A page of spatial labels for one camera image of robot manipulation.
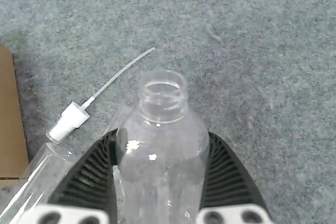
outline clear plastic bottle body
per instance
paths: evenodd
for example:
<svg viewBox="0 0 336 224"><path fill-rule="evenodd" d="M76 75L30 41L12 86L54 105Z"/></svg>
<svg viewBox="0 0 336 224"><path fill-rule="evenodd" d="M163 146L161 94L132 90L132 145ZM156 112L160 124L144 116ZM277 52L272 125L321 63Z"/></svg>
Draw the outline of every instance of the clear plastic bottle body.
<svg viewBox="0 0 336 224"><path fill-rule="evenodd" d="M184 78L148 73L140 102L117 133L127 224L194 224L201 199L208 134L187 104Z"/></svg>

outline bottle neck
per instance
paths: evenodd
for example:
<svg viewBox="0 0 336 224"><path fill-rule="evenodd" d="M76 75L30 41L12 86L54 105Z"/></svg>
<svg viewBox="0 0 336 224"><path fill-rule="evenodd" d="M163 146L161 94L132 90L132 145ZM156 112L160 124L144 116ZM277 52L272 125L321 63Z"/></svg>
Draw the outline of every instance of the bottle neck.
<svg viewBox="0 0 336 224"><path fill-rule="evenodd" d="M150 122L176 122L188 111L186 81L173 71L145 74L140 82L139 97L140 113Z"/></svg>

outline gray carpet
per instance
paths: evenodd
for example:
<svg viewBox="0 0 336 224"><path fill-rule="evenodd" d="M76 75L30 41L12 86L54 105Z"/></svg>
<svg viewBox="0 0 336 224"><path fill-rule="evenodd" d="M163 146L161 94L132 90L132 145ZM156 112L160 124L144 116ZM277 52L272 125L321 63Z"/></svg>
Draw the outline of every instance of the gray carpet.
<svg viewBox="0 0 336 224"><path fill-rule="evenodd" d="M88 109L63 146L85 151L141 73L176 70L190 104L227 138L277 223L336 223L336 0L0 0L29 156L71 102Z"/></svg>

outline cardboard box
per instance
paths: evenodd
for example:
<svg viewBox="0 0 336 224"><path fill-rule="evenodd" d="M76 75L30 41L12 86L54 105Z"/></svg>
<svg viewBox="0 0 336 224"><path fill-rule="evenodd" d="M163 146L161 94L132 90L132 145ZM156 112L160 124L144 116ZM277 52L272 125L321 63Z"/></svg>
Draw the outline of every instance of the cardboard box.
<svg viewBox="0 0 336 224"><path fill-rule="evenodd" d="M13 57L0 45L0 188L15 183L27 165Z"/></svg>

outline screw hole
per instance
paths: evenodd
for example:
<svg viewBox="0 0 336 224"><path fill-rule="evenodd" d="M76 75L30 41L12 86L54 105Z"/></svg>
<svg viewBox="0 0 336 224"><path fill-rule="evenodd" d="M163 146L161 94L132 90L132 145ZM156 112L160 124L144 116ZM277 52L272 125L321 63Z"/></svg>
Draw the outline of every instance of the screw hole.
<svg viewBox="0 0 336 224"><path fill-rule="evenodd" d="M212 211L204 216L204 222L205 224L224 224L224 219L222 215Z"/></svg>
<svg viewBox="0 0 336 224"><path fill-rule="evenodd" d="M79 224L99 224L100 221L96 217L87 217L83 219Z"/></svg>
<svg viewBox="0 0 336 224"><path fill-rule="evenodd" d="M242 218L246 223L262 223L262 218L259 214L253 211L245 211L242 214Z"/></svg>
<svg viewBox="0 0 336 224"><path fill-rule="evenodd" d="M61 215L58 212L50 212L44 216L39 221L39 224L57 224Z"/></svg>

